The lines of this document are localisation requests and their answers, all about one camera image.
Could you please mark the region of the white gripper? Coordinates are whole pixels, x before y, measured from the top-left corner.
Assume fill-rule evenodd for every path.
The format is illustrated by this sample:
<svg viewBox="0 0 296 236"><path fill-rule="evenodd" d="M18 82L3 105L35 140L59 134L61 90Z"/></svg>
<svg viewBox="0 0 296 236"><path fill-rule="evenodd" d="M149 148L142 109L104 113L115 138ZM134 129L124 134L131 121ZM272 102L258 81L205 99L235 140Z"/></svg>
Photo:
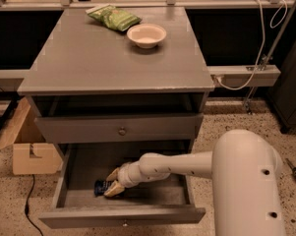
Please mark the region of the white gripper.
<svg viewBox="0 0 296 236"><path fill-rule="evenodd" d="M145 182L147 176L140 170L138 162L124 163L120 168L115 168L107 177L104 196L111 198L125 191L125 188L132 188Z"/></svg>

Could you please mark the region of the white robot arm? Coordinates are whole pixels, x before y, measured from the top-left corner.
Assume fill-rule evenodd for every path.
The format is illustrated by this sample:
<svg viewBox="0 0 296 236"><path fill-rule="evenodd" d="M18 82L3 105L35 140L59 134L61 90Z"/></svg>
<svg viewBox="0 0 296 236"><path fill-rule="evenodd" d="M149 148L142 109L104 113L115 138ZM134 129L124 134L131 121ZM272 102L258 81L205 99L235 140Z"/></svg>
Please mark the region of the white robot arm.
<svg viewBox="0 0 296 236"><path fill-rule="evenodd" d="M282 159L276 149L247 130L223 134L213 150L181 155L146 153L116 168L106 197L171 174L212 181L215 236L286 236L277 179Z"/></svg>

